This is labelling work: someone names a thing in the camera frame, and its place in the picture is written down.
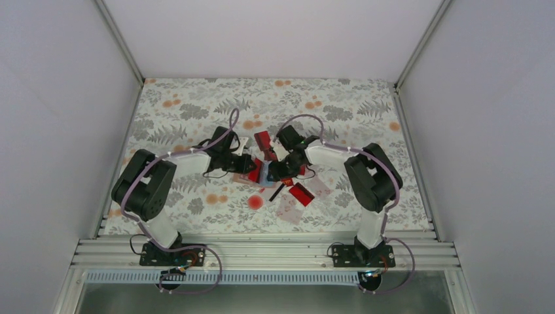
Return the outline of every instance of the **white panel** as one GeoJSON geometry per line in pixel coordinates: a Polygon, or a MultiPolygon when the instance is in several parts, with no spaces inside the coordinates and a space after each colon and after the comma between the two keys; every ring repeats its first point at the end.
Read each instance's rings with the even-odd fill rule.
{"type": "Polygon", "coordinates": [[[146,77],[398,79],[441,0],[106,0],[146,77]]]}
{"type": "Polygon", "coordinates": [[[402,88],[479,313],[555,307],[555,5],[454,1],[402,88]]]}
{"type": "Polygon", "coordinates": [[[2,1],[0,39],[0,304],[51,313],[139,86],[93,1],[2,1]]]}

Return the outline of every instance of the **red box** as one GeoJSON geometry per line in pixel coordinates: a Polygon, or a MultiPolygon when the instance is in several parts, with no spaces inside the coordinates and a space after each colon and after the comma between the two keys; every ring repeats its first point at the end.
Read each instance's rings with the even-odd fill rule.
{"type": "Polygon", "coordinates": [[[278,160],[278,157],[276,156],[275,152],[272,150],[272,146],[270,145],[270,134],[268,133],[268,131],[255,133],[255,141],[257,142],[260,151],[264,153],[264,160],[278,160]]]}
{"type": "Polygon", "coordinates": [[[310,193],[304,186],[300,183],[295,183],[295,185],[289,189],[291,193],[302,205],[305,207],[314,200],[314,195],[310,193]]]}

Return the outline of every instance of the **black mounting bracket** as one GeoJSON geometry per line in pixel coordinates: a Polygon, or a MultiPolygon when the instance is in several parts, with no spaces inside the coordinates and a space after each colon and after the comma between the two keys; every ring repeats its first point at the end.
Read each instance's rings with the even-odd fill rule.
{"type": "MultiPolygon", "coordinates": [[[[204,244],[182,244],[182,247],[189,245],[204,245],[204,244]]],[[[183,250],[175,253],[167,253],[161,251],[156,245],[147,242],[143,245],[141,251],[141,259],[139,265],[141,266],[183,266],[192,263],[194,256],[197,256],[195,263],[191,266],[203,266],[204,257],[206,256],[205,249],[190,249],[183,250]]]]}
{"type": "Polygon", "coordinates": [[[385,263],[389,268],[395,267],[395,255],[391,245],[382,245],[375,257],[367,262],[362,261],[356,253],[355,245],[334,244],[331,246],[333,267],[338,268],[384,268],[385,263]]]}

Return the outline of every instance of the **table surface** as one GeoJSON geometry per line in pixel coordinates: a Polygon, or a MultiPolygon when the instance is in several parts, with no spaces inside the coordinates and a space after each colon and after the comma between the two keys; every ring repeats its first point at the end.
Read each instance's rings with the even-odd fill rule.
{"type": "MultiPolygon", "coordinates": [[[[162,154],[211,137],[217,126],[228,125],[234,107],[240,109],[234,131],[251,138],[251,154],[260,159],[263,155],[253,135],[261,131],[275,135],[284,121],[300,113],[322,118],[324,138],[330,143],[351,147],[378,143],[404,181],[401,201],[390,211],[387,230],[428,227],[391,92],[381,80],[147,79],[122,170],[137,149],[162,154]]],[[[319,133],[319,124],[311,118],[300,118],[292,125],[301,135],[319,133]]],[[[221,179],[202,175],[174,178],[165,209],[176,228],[190,234],[357,230],[363,209],[346,174],[327,167],[313,169],[317,173],[314,178],[293,179],[316,196],[306,207],[283,189],[273,202],[264,201],[262,207],[253,209],[248,199],[259,196],[260,188],[236,183],[228,174],[221,179]],[[324,188],[322,184],[329,195],[317,191],[324,188]]],[[[105,233],[138,232],[134,223],[121,216],[119,205],[112,203],[105,233]]]]}

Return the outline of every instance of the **orange dot pattern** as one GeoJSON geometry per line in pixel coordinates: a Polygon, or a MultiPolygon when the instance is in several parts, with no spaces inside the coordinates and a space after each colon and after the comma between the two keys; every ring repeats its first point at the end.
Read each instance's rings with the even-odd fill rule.
{"type": "Polygon", "coordinates": [[[243,122],[243,129],[245,130],[251,130],[254,127],[255,127],[255,123],[250,120],[243,122]]]}
{"type": "Polygon", "coordinates": [[[213,205],[216,204],[218,202],[218,195],[210,193],[206,196],[206,203],[213,205]]]}
{"type": "Polygon", "coordinates": [[[389,124],[389,129],[391,129],[391,131],[399,131],[401,129],[401,126],[397,122],[391,122],[389,124]]]}

